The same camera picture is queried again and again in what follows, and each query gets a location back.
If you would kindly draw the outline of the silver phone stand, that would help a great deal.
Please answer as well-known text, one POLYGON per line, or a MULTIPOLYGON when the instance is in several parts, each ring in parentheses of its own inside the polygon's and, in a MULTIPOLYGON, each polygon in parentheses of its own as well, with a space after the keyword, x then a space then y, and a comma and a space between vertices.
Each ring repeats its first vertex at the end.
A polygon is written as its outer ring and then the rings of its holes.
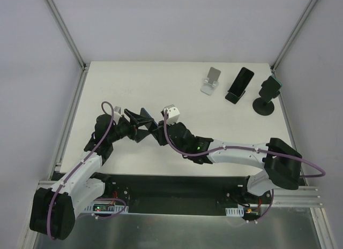
POLYGON ((200 91, 206 95, 212 95, 217 86, 219 85, 219 77, 221 75, 221 71, 210 67, 209 72, 207 74, 207 78, 204 81, 200 91))

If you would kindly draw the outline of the black round phone stand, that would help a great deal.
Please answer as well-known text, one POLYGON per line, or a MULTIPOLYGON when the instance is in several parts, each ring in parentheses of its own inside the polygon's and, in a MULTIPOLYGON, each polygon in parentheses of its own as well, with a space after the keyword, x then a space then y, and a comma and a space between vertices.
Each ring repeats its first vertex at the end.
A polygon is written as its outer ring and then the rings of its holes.
POLYGON ((262 116, 269 116, 274 112, 272 100, 270 102, 265 102, 260 96, 253 101, 252 107, 256 113, 262 116))

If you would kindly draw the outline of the dark blue phone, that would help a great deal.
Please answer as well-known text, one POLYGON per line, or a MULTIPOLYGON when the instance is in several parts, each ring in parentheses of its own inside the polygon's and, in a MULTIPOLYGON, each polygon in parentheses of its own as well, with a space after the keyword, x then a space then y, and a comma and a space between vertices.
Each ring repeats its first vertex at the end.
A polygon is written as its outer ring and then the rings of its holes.
POLYGON ((145 117, 145 118, 149 118, 149 119, 152 119, 151 122, 145 124, 145 127, 148 129, 148 130, 154 130, 158 127, 158 124, 157 122, 154 120, 154 118, 147 112, 147 110, 145 108, 141 108, 140 110, 140 114, 145 117))

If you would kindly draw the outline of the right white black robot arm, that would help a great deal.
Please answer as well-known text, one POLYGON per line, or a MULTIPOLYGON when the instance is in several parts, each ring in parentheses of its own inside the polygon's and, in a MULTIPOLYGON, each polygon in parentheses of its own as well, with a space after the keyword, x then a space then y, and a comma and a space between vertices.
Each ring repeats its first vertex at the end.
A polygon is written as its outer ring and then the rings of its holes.
POLYGON ((148 128, 159 145, 170 145, 184 159, 196 164, 233 163, 258 168, 245 179, 241 197, 254 203, 265 192, 299 187, 302 156, 279 138, 256 145, 241 145, 193 135, 183 123, 165 125, 163 121, 148 128))

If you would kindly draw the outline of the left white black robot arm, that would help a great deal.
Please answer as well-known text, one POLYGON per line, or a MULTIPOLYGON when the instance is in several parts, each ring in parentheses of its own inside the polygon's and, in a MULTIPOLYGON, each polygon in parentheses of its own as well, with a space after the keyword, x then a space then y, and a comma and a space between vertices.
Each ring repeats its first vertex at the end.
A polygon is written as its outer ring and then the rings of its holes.
POLYGON ((123 115, 115 110, 99 115, 78 162, 50 188, 36 190, 29 228, 51 239, 67 238, 84 208, 97 198, 108 200, 113 195, 110 177, 98 173, 112 154, 113 144, 125 137, 142 141, 149 131, 141 126, 153 121, 128 109, 123 115))

